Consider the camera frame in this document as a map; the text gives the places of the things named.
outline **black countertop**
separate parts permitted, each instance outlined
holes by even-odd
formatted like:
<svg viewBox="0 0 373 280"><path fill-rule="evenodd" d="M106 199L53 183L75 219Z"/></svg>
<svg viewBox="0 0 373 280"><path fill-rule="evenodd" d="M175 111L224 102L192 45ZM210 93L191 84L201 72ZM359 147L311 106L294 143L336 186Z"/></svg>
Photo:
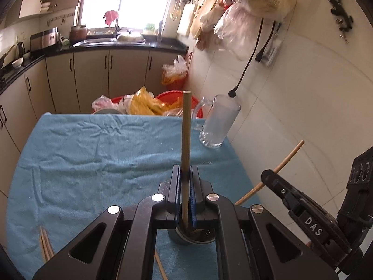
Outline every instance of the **black countertop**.
<svg viewBox="0 0 373 280"><path fill-rule="evenodd" d="M25 71L30 69L36 63L44 60L46 57L58 56L61 54L68 54L77 51L88 51L88 50L100 50L100 49L145 49L163 51L169 53L179 53L186 55L188 47L177 39L162 38L162 41L158 43L156 38L146 38L146 43L143 45L139 44L117 44L115 42L91 44L87 46L61 46L59 44L31 53L31 58L24 60L22 66L18 69L12 67L12 63L5 66L0 70L0 95L12 84L19 76Z"/></svg>

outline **red cloth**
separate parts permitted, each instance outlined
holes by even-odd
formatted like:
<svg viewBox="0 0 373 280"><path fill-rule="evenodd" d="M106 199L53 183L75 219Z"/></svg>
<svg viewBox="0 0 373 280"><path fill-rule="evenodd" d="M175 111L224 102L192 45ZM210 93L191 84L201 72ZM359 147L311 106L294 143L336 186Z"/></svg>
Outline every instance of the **red cloth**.
<svg viewBox="0 0 373 280"><path fill-rule="evenodd" d="M119 14L115 10L107 11L103 17L105 19L105 24L110 27L111 23L113 23L116 19L119 18Z"/></svg>

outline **glass mug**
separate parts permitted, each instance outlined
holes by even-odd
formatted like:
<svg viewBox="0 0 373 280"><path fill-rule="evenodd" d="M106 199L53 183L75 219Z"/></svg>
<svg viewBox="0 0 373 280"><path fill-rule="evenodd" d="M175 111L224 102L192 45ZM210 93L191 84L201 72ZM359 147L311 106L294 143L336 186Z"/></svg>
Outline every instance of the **glass mug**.
<svg viewBox="0 0 373 280"><path fill-rule="evenodd" d="M205 105L212 105L204 125L194 123L193 128L201 131L200 141L209 148L218 148L223 143L233 122L237 118L241 106L234 98L227 95L217 95L214 100L203 97L194 108L192 119L195 119L198 111Z"/></svg>

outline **mug handle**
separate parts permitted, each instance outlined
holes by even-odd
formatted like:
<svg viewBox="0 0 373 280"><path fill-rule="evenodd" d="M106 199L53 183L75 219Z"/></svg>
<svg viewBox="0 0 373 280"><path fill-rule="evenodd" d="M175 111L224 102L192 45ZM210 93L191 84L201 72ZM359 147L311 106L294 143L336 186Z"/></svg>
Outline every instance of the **mug handle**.
<svg viewBox="0 0 373 280"><path fill-rule="evenodd" d="M203 97L201 101L198 102L197 106L194 108L193 110L193 114L192 114L192 128L196 131L201 131L202 128L203 128L203 125L202 124L199 124L197 121L196 121L196 118L197 118L197 114L199 112L199 110L204 107L205 105L212 105L212 100L209 100L207 99L206 97Z"/></svg>

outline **window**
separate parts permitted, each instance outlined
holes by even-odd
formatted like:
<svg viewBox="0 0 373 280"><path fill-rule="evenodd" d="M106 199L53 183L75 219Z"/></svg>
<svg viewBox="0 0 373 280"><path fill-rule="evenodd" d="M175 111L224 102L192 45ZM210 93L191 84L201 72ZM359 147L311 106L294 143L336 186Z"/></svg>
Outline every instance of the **window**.
<svg viewBox="0 0 373 280"><path fill-rule="evenodd" d="M168 0L84 0L81 24L87 28L108 27L103 19L107 11L119 13L119 26L143 30L147 24L157 29L163 20Z"/></svg>

